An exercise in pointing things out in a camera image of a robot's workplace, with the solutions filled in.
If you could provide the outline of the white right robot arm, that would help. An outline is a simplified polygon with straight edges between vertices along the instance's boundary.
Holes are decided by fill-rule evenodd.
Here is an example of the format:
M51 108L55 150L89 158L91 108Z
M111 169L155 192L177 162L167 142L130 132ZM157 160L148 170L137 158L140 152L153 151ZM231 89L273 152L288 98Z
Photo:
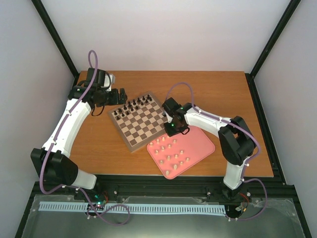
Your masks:
M190 127L195 126L219 139L222 154L227 161L222 197L232 201L241 189L245 167L255 156L254 150L260 149L244 119L239 116L222 118L192 103L180 105L172 97L164 101L162 108L167 117L164 129L168 136L185 135Z

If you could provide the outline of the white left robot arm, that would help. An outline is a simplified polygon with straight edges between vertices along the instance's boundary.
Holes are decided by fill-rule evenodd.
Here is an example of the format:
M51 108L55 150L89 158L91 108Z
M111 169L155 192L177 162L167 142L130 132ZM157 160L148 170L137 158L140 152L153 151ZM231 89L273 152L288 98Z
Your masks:
M85 188L91 199L99 199L103 187L94 174L78 168L70 159L72 145L86 117L96 108L123 105L127 95L123 88L116 89L115 76L105 70L89 68L85 80L70 90L65 110L52 135L40 148L31 152L31 160L40 179L42 193L46 194L44 181L53 181L58 187Z

